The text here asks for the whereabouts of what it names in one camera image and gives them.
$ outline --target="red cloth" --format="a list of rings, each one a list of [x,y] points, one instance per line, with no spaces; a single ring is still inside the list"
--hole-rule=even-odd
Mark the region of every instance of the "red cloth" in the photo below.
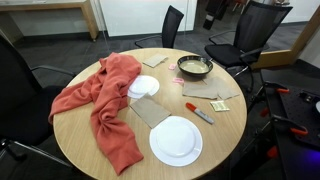
[[[116,53],[99,61],[101,68],[98,72],[84,82],[65,88],[55,98],[49,121],[52,123],[54,114],[93,101],[91,126],[97,144],[120,175],[124,169],[143,159],[134,133],[116,117],[120,109],[128,106],[128,88],[140,74],[141,64],[132,56]]]

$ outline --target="wooden tabletop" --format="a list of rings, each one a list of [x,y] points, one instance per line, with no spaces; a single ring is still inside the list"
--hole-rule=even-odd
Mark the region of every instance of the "wooden tabletop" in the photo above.
[[[239,96],[225,100],[231,109],[227,112],[215,112],[209,104],[210,99],[182,96],[182,85],[172,82],[174,77],[182,77],[185,81],[195,81],[182,74],[178,68],[169,70],[170,64],[176,64],[182,56],[193,53],[163,48],[147,48],[126,51],[121,54],[134,56],[143,62],[155,54],[163,54],[168,59],[151,68],[142,65],[142,75],[150,75],[158,79],[159,91],[154,100],[169,110],[174,116],[182,116],[193,122],[201,132],[203,149],[196,161],[184,167],[172,167],[156,158],[150,148],[149,126],[130,108],[118,112],[119,119],[125,121],[136,135],[136,141],[144,159],[126,169],[117,176],[108,159],[101,153],[96,144],[90,125],[90,114],[93,103],[63,112],[54,116],[54,132],[57,142],[65,156],[81,171],[96,179],[194,179],[200,177],[223,162],[234,150],[244,132],[247,113],[244,96],[235,80],[221,67],[214,64],[207,77],[220,77],[230,88],[240,93]],[[86,80],[100,68],[99,62],[92,64],[69,84],[74,85]],[[192,102],[204,113],[215,120],[210,125],[185,107]]]

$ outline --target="white paper plate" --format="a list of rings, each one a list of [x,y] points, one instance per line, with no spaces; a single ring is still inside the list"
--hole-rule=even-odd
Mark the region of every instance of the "white paper plate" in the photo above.
[[[128,90],[128,96],[139,99],[148,93],[150,96],[156,94],[160,88],[159,81],[146,75],[139,75],[131,84]]]
[[[189,120],[169,116],[150,132],[149,142],[154,155],[170,166],[186,166],[202,151],[202,136]]]

